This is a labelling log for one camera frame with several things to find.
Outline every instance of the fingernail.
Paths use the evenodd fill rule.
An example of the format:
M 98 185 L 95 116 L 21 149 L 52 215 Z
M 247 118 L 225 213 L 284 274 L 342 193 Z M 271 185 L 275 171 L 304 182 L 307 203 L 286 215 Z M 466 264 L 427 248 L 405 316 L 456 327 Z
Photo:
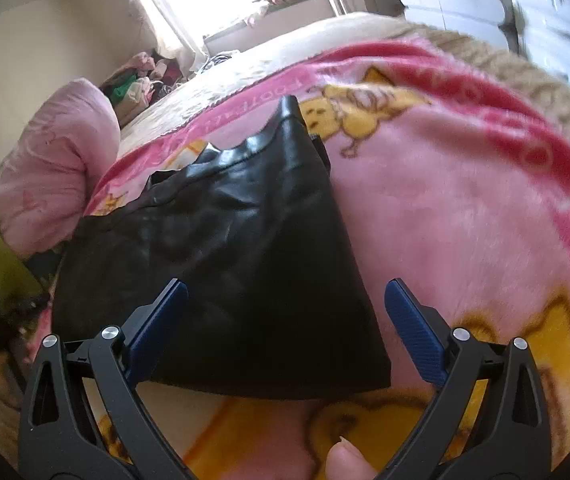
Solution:
M 345 437 L 341 437 L 341 442 L 343 443 L 343 445 L 345 446 L 345 449 L 347 451 L 349 451 L 350 453 L 352 453 L 355 457 L 357 458 L 364 458 L 363 454 L 359 451 L 359 449 L 354 446 L 349 440 L 347 440 Z

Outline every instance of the pink cushion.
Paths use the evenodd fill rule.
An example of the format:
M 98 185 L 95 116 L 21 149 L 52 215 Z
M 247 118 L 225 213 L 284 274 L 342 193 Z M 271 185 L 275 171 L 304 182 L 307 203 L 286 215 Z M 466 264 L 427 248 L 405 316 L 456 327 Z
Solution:
M 20 258 L 71 237 L 120 138 L 108 98 L 86 79 L 41 106 L 0 166 L 0 232 Z

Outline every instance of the fleece blanket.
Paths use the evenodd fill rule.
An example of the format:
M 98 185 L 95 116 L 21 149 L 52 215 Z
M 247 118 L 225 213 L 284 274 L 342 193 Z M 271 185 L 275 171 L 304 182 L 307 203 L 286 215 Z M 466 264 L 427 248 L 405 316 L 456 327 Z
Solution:
M 228 399 L 188 465 L 202 480 L 321 480 L 327 451 L 344 436 L 382 468 L 433 395 L 383 309 L 395 277 L 450 326 L 529 341 L 557 465 L 570 451 L 570 143 L 510 89 L 426 41 L 354 44 L 263 80 L 115 163 L 86 214 L 134 200 L 150 174 L 189 164 L 206 141 L 234 146 L 285 94 L 297 96 L 332 161 L 392 386 L 331 401 Z M 48 313 L 42 321 L 41 335 Z M 483 387 L 449 457 L 462 449 Z

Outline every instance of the yellow cartoon bear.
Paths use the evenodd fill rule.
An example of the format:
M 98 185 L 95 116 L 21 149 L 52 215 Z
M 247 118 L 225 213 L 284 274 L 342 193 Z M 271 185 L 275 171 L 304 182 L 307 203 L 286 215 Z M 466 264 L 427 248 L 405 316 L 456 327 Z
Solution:
M 395 86 L 375 67 L 367 70 L 360 83 L 330 84 L 320 90 L 322 97 L 300 104 L 307 129 L 322 140 L 344 131 L 351 144 L 341 155 L 348 158 L 358 154 L 359 143 L 378 129 L 380 121 L 394 119 L 414 105 L 430 104 L 417 92 Z

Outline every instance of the finger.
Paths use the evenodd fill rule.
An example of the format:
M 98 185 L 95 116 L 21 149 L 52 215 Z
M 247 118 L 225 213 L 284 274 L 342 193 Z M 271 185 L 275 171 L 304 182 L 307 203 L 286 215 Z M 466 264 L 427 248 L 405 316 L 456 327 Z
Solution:
M 372 480 L 376 470 L 346 438 L 329 450 L 325 463 L 327 480 Z

